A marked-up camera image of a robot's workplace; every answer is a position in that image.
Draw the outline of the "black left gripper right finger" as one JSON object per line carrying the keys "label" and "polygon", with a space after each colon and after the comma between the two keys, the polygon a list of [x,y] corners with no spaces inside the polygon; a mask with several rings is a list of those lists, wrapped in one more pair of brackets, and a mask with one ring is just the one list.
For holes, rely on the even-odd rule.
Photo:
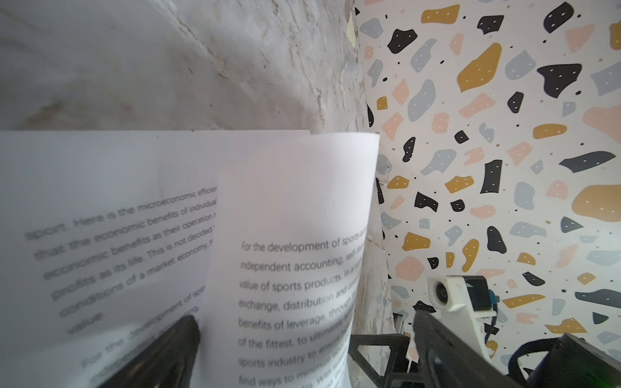
{"label": "black left gripper right finger", "polygon": [[518,386],[490,364],[487,349],[473,349],[430,313],[416,314],[413,329],[425,386]]}

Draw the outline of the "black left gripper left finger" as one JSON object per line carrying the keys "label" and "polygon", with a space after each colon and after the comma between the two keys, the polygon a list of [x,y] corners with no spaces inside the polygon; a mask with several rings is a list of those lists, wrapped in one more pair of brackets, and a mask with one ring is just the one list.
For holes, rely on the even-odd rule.
{"label": "black left gripper left finger", "polygon": [[200,341],[197,320],[184,316],[101,386],[188,388]]}

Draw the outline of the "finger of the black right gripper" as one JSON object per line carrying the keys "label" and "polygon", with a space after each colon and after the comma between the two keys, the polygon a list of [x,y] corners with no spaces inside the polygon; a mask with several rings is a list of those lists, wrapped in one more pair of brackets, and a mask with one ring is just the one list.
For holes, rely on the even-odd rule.
{"label": "finger of the black right gripper", "polygon": [[408,359],[404,334],[352,335],[349,356],[374,387],[422,387],[419,365]]}

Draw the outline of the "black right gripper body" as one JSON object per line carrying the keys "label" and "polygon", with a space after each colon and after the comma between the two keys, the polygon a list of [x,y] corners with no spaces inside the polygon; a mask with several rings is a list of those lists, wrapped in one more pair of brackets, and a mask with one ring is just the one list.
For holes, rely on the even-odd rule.
{"label": "black right gripper body", "polygon": [[[526,377],[521,357],[544,352],[546,357]],[[508,378],[522,387],[619,387],[620,362],[569,333],[523,344],[509,359]]]}

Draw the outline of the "white text paper sheet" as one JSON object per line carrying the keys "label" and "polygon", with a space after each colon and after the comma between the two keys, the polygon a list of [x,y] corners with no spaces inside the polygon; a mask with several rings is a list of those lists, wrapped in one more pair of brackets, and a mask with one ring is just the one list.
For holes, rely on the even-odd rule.
{"label": "white text paper sheet", "polygon": [[184,316],[190,387],[345,387],[377,134],[1,135],[1,384],[103,387]]}

